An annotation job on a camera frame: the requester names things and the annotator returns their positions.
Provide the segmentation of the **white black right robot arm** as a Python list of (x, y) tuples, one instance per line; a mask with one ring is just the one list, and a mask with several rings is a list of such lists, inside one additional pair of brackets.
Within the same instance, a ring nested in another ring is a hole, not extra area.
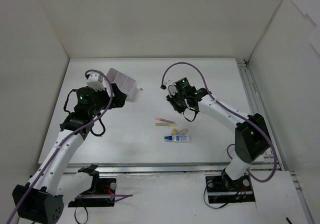
[(167, 89), (166, 99), (178, 113), (184, 114), (188, 109), (195, 115), (205, 114), (234, 133), (235, 154), (221, 173), (222, 186), (227, 190), (234, 189), (252, 163), (270, 148), (264, 118), (258, 113), (244, 116), (244, 113), (212, 99), (206, 88), (197, 90), (187, 78), (176, 82), (167, 80), (161, 87)]

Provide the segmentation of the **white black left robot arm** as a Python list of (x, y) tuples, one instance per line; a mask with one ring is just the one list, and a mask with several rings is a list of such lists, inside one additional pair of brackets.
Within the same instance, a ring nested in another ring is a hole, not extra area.
[(37, 223), (57, 223), (63, 208), (82, 193), (96, 193), (100, 187), (97, 165), (82, 167), (69, 184), (61, 185), (61, 177), (77, 149), (91, 133), (94, 122), (106, 110), (121, 108), (126, 94), (115, 83), (111, 93), (106, 88), (95, 90), (89, 86), (75, 89), (77, 104), (60, 125), (57, 140), (38, 171), (25, 185), (17, 185), (12, 196), (14, 213)]

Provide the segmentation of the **pink purple highlighter pen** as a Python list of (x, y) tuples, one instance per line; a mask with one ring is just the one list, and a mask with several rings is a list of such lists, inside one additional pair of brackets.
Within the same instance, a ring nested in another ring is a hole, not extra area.
[(154, 120), (160, 121), (160, 122), (163, 122), (163, 123), (168, 123), (168, 124), (175, 124), (174, 121), (163, 119), (163, 118), (160, 118), (160, 117), (155, 117)]

